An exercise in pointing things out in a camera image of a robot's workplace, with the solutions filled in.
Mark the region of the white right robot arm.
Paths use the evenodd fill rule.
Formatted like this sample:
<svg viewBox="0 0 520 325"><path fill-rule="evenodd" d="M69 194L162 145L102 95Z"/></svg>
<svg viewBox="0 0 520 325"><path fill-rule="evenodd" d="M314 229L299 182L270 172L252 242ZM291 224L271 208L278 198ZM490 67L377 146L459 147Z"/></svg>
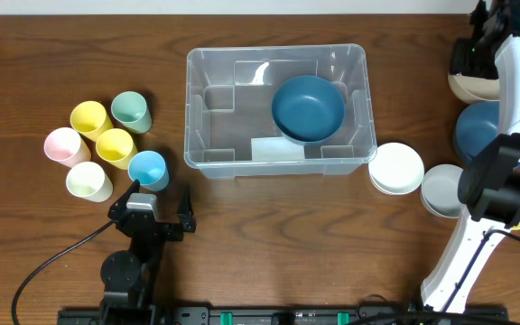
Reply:
<svg viewBox="0 0 520 325"><path fill-rule="evenodd" d="M460 175L460 219L440 261L422 282L424 311L461 314L486 261L520 222L520 0L478 2L474 30L455 42L454 75L499 82L496 138Z"/></svg>

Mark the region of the dark blue large bowl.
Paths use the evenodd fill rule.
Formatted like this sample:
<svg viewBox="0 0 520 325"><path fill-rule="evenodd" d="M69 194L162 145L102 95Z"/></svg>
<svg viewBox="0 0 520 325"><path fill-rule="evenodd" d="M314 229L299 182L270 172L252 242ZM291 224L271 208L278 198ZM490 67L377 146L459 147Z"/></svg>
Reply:
<svg viewBox="0 0 520 325"><path fill-rule="evenodd" d="M495 139L498 119L498 101L476 102L460 113L453 131L452 145L465 165L469 165Z"/></svg>

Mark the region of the light grey small bowl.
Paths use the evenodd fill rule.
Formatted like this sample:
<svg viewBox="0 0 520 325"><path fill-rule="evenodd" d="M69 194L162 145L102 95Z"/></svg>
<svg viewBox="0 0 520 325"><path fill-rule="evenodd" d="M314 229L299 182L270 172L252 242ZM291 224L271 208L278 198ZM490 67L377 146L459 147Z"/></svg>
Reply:
<svg viewBox="0 0 520 325"><path fill-rule="evenodd" d="M458 185L462 169L452 164L432 167L423 177L421 202L434 216L458 218L462 204L458 199Z"/></svg>

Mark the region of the white small bowl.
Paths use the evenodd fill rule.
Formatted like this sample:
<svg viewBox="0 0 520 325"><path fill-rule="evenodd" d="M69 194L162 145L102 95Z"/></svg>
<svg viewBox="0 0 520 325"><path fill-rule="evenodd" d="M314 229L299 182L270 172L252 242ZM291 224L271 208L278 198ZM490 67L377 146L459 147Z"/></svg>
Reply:
<svg viewBox="0 0 520 325"><path fill-rule="evenodd" d="M369 179L387 195L405 195L420 187L424 176L421 156L402 143L382 144L368 164Z"/></svg>

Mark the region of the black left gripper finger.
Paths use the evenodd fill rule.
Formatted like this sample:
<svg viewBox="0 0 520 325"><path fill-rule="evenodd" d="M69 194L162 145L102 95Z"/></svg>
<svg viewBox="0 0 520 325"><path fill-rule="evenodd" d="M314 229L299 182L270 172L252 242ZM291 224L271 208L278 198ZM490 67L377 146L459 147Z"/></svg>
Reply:
<svg viewBox="0 0 520 325"><path fill-rule="evenodd" d="M134 193L140 190L140 181L134 180L130 187L117 199L109 208L107 216L113 221L121 221L129 214L130 209L127 207L127 202Z"/></svg>
<svg viewBox="0 0 520 325"><path fill-rule="evenodd" d="M181 223L184 232L195 233L197 222L194 216L193 207L190 198L190 187L187 186L181 196L180 204L177 211L177 217Z"/></svg>

